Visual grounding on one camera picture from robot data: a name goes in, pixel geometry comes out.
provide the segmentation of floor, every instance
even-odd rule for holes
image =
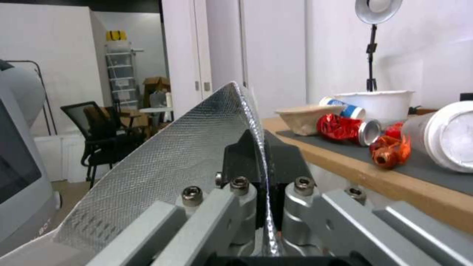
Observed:
[[[53,220],[53,229],[56,228],[70,213],[72,208],[89,191],[89,182],[69,183],[65,181],[51,182],[53,190],[59,191],[62,196],[62,208],[56,213]]]

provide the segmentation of beige paper bowl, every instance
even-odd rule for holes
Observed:
[[[288,127],[297,135],[310,136],[317,134],[317,121],[326,114],[339,115],[344,106],[309,105],[276,110]]]

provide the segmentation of blue and white can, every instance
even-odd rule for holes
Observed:
[[[321,106],[325,106],[325,105],[344,106],[345,109],[340,113],[340,115],[344,116],[344,117],[363,120],[363,119],[365,119],[365,116],[366,116],[365,109],[363,109],[361,107],[358,107],[358,106],[354,106],[354,105],[344,103],[340,100],[330,98],[330,97],[322,98],[322,100],[320,100],[320,102],[319,102],[319,105],[321,105]]]

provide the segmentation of crinkled foil sheet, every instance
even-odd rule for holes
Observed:
[[[248,128],[264,155],[254,102],[245,88],[229,83],[101,178],[66,217],[53,241],[98,253],[156,200],[173,204],[190,185],[209,193],[215,187],[215,173],[222,170],[224,148]],[[262,183],[267,186],[266,162],[260,162]],[[271,212],[265,227],[266,253],[277,256]]]

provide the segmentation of hex socket screw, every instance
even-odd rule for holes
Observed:
[[[366,193],[357,186],[349,186],[345,189],[345,193],[348,194],[352,199],[358,201],[361,205],[366,203]]]
[[[215,173],[215,186],[221,187],[223,182],[222,172]]]
[[[315,182],[309,177],[298,177],[294,181],[294,191],[301,196],[310,196],[314,192]]]
[[[230,191],[237,196],[243,196],[248,193],[250,182],[246,177],[236,177],[230,182]]]
[[[184,206],[195,207],[199,206],[203,201],[202,190],[198,186],[188,186],[182,193],[182,203]]]

